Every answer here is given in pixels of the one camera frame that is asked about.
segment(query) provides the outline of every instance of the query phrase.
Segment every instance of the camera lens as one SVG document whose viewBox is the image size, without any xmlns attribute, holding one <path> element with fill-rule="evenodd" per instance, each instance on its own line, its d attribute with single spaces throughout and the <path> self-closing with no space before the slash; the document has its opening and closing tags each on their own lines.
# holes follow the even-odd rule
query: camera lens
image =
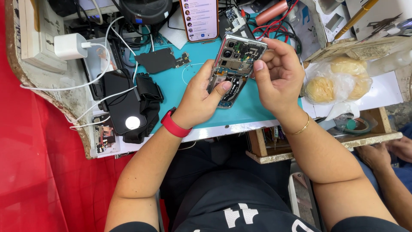
<svg viewBox="0 0 412 232">
<path fill-rule="evenodd" d="M 226 51 L 223 53 L 223 56 L 226 57 L 226 58 L 229 58 L 231 55 L 232 55 L 232 52 L 231 52 L 231 51 L 228 51 L 228 50 L 226 50 Z"/>
</svg>

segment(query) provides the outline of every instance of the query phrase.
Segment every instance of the smartwatch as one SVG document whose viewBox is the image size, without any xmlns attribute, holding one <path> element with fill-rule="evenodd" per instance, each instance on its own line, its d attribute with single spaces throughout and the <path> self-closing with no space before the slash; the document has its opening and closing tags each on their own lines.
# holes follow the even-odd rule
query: smartwatch
<svg viewBox="0 0 412 232">
<path fill-rule="evenodd" d="M 175 112 L 175 110 L 176 107 L 173 107 L 172 109 L 167 111 L 167 113 L 164 115 L 160 123 L 163 124 L 166 130 L 168 130 L 174 136 L 184 138 L 192 131 L 192 128 L 186 130 L 178 126 L 175 122 L 173 122 L 170 116 Z"/>
</svg>

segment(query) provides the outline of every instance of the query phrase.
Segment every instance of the electrical outlet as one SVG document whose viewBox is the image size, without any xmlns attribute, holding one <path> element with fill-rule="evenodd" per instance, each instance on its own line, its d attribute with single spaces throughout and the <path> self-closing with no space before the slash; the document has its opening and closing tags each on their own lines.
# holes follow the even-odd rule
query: electrical outlet
<svg viewBox="0 0 412 232">
<path fill-rule="evenodd" d="M 20 0 L 21 59 L 44 70 L 63 73 L 67 62 L 54 53 L 54 37 L 64 35 L 63 18 L 47 0 Z"/>
</svg>

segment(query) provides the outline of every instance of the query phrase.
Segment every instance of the fingernail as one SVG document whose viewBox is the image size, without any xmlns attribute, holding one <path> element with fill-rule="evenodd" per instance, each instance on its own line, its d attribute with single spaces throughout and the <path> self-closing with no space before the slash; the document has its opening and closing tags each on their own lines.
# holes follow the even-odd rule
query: fingernail
<svg viewBox="0 0 412 232">
<path fill-rule="evenodd" d="M 228 89 L 230 89 L 230 88 L 232 87 L 232 83 L 231 83 L 230 81 L 225 81 L 225 82 L 223 82 L 222 87 L 223 87 L 225 90 L 228 90 Z"/>
<path fill-rule="evenodd" d="M 253 69 L 255 71 L 262 70 L 263 69 L 263 61 L 262 60 L 255 61 L 255 63 L 253 64 Z"/>
</svg>

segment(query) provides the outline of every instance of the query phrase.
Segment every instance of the other person's hand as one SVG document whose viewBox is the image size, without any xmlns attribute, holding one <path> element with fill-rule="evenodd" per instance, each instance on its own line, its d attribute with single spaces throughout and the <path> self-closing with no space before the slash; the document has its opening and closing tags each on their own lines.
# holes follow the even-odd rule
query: other person's hand
<svg viewBox="0 0 412 232">
<path fill-rule="evenodd" d="M 263 38 L 268 50 L 253 65 L 260 101 L 275 117 L 295 109 L 305 76 L 292 46 Z"/>
<path fill-rule="evenodd" d="M 183 129 L 190 129 L 209 120 L 215 113 L 220 99 L 232 87 L 230 81 L 224 81 L 210 94 L 207 92 L 213 63 L 214 60 L 207 60 L 189 81 L 179 107 L 171 116 L 173 121 Z"/>
<path fill-rule="evenodd" d="M 400 159 L 412 163 L 412 140 L 406 136 L 401 139 L 389 141 L 388 150 Z"/>
<path fill-rule="evenodd" d="M 356 147 L 360 159 L 372 169 L 372 171 L 387 170 L 391 167 L 391 156 L 386 149 L 386 143 L 381 142 L 374 147 L 370 145 Z"/>
</svg>

